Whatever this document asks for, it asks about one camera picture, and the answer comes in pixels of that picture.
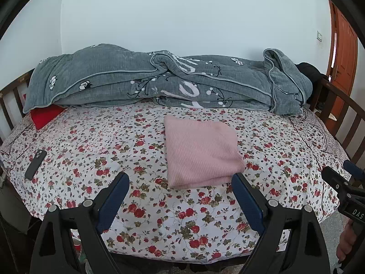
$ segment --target bed sheet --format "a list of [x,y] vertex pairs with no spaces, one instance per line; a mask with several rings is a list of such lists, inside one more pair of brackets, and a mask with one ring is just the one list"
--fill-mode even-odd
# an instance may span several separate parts
[[[0,148],[0,158],[30,213],[41,219],[54,203],[71,208],[93,199],[125,171],[131,180],[129,193],[111,228],[102,234],[115,253],[193,263],[249,254],[259,236],[230,184],[169,189],[165,115],[235,128],[244,175],[267,199],[292,208],[311,205],[319,221],[338,206],[321,170],[331,166],[349,179],[342,169],[347,156],[308,110],[284,118],[263,111],[171,108],[150,102],[70,108],[38,132],[25,117]],[[24,173],[37,149],[45,149],[47,157],[30,181]],[[280,249],[287,238],[284,231]]]

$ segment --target white wall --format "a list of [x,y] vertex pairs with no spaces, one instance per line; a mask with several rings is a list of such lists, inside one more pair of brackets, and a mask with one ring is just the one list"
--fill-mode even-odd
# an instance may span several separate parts
[[[30,0],[25,5],[0,40],[0,89],[33,69],[40,60],[62,54],[60,20],[61,0]],[[21,115],[19,110],[12,110],[17,108],[14,96],[10,94],[4,101],[16,124]],[[0,111],[0,136],[4,139],[9,133]]]
[[[361,44],[360,40],[358,40],[358,54],[357,54],[357,68],[355,74],[354,85],[352,87],[352,92],[350,97],[361,106],[361,108],[365,108],[365,49]],[[336,137],[342,142],[346,137],[346,134],[349,132],[350,127],[354,121],[356,116],[355,111],[349,109],[344,121],[339,129]],[[360,143],[364,139],[365,136],[365,121],[361,121],[359,128],[357,129],[351,143],[347,148],[347,152],[350,156],[353,156],[356,150],[358,149]],[[357,165],[361,168],[365,168],[365,154],[360,158]]]
[[328,0],[62,0],[61,41],[63,53],[112,43],[255,60],[278,48],[326,73],[330,7]]

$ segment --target gray comforter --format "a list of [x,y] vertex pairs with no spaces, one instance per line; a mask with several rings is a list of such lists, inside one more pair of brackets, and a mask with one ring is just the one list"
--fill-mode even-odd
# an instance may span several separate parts
[[181,58],[100,44],[53,56],[34,70],[24,113],[52,103],[109,107],[152,98],[164,106],[302,112],[312,84],[280,50],[263,61],[220,55]]

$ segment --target red fabric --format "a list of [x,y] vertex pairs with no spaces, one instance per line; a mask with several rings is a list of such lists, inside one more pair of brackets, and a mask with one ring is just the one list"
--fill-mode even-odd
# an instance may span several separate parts
[[30,111],[30,116],[35,124],[35,128],[40,130],[52,119],[59,115],[65,108],[52,104],[45,108],[35,108]]

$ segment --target smartphone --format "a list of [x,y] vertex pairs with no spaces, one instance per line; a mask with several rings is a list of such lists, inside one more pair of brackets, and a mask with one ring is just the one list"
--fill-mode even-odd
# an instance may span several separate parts
[[42,164],[44,158],[46,157],[47,152],[45,150],[38,149],[37,153],[35,154],[33,160],[31,161],[30,165],[28,166],[27,170],[25,171],[25,178],[32,180],[36,171]]

